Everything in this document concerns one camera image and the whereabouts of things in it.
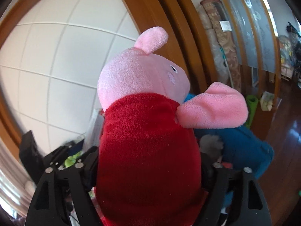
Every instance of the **reflective floor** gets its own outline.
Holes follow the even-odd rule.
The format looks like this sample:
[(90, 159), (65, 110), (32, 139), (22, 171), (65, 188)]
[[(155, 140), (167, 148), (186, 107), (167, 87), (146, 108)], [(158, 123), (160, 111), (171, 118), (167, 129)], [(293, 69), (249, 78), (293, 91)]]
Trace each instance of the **reflective floor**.
[(283, 80), (280, 97), (282, 103), (267, 136), (275, 158), (259, 180), (274, 225), (282, 225), (301, 189), (301, 90)]

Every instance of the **embroidered eye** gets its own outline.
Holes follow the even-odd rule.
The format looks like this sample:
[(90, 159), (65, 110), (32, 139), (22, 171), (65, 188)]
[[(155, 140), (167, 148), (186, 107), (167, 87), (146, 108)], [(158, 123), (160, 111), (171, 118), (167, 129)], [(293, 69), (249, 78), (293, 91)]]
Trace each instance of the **embroidered eye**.
[(173, 69), (174, 72), (178, 73), (177, 69), (175, 67), (173, 67), (172, 65), (170, 65), (171, 68)]

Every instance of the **white paper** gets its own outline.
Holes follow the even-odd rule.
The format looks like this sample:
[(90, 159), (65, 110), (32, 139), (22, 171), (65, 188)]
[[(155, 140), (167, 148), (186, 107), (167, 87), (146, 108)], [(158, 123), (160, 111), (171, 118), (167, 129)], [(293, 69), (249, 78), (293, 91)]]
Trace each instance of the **white paper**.
[(223, 31), (232, 31), (231, 25), (229, 21), (220, 21), (222, 30)]

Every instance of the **cable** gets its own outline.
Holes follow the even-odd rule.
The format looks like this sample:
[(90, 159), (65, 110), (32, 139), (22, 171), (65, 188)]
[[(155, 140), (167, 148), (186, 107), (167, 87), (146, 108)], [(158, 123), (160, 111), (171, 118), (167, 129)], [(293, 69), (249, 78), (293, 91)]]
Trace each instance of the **cable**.
[(72, 215), (70, 214), (70, 217), (72, 217), (72, 218), (78, 223), (78, 225), (79, 225), (79, 221), (78, 221), (74, 216), (72, 216)]

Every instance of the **pig ear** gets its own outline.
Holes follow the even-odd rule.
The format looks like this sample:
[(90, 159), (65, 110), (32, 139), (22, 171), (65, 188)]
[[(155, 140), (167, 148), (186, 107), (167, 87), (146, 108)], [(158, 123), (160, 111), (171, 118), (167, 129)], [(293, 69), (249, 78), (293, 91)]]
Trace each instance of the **pig ear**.
[(134, 47), (147, 55), (163, 47), (168, 41), (168, 33), (162, 27), (153, 27), (144, 31), (137, 39)]
[(176, 116), (184, 128), (234, 128), (245, 123), (248, 108), (238, 91), (215, 82), (205, 93), (181, 104)]

